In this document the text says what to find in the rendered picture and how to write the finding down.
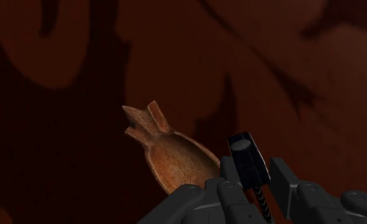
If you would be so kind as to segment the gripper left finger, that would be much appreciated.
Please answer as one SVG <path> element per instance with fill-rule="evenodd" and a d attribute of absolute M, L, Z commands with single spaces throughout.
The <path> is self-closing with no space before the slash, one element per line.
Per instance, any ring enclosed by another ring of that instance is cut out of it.
<path fill-rule="evenodd" d="M 220 177 L 202 188 L 184 184 L 137 224 L 267 224 L 239 182 L 232 157 L 222 157 Z"/>

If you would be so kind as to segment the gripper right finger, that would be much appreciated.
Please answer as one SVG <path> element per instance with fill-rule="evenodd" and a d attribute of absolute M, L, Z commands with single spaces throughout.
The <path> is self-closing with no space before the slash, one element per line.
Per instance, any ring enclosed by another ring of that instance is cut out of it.
<path fill-rule="evenodd" d="M 296 177 L 281 158 L 271 158 L 269 188 L 293 224 L 367 224 L 367 193 L 350 190 L 339 198 L 321 185 Z"/>

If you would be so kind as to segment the black hammer-shaped tool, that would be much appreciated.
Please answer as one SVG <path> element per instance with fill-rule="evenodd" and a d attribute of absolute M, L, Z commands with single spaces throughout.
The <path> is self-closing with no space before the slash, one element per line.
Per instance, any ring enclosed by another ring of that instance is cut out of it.
<path fill-rule="evenodd" d="M 230 136 L 228 146 L 243 190 L 253 190 L 263 218 L 272 224 L 274 220 L 262 190 L 263 185 L 269 184 L 270 175 L 252 135 L 242 132 Z"/>

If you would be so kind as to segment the brown wooden fish-shaped dish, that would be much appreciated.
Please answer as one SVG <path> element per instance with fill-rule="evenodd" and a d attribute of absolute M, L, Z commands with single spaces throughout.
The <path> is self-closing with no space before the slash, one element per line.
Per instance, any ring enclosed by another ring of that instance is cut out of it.
<path fill-rule="evenodd" d="M 146 162 L 167 194 L 183 184 L 205 186 L 219 176 L 220 160 L 196 140 L 173 129 L 156 101 L 145 109 L 123 106 L 130 122 L 125 134 L 144 148 Z"/>

